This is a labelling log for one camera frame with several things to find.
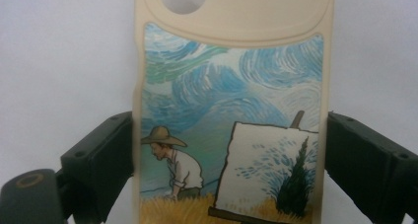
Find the man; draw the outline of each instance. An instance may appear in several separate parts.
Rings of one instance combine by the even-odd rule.
[[[153,155],[159,161],[167,159],[173,188],[170,199],[182,200],[200,195],[203,179],[199,163],[188,154],[174,149],[174,145],[186,147],[183,141],[170,136],[166,127],[157,126],[149,136],[141,139],[141,144],[150,144]]]

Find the straw hat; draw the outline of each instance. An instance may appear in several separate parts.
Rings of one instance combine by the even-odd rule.
[[[164,126],[154,127],[150,135],[141,139],[141,144],[165,143],[187,147],[187,145],[178,138],[171,137],[169,130]]]

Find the white shirt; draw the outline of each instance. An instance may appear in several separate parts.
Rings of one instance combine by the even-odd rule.
[[[194,158],[173,149],[172,158],[167,161],[172,174],[171,185],[182,188],[202,188],[202,169]]]

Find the beige phone case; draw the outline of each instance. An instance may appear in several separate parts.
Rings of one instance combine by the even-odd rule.
[[[136,0],[136,223],[320,223],[333,0]]]

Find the swirling sky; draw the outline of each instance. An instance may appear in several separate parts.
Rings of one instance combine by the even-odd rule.
[[[223,164],[213,161],[225,158],[235,121],[287,127],[305,111],[300,128],[318,130],[321,36],[272,48],[226,48],[149,24],[145,47],[142,136],[167,126],[212,171],[204,171],[206,181],[219,176]]]

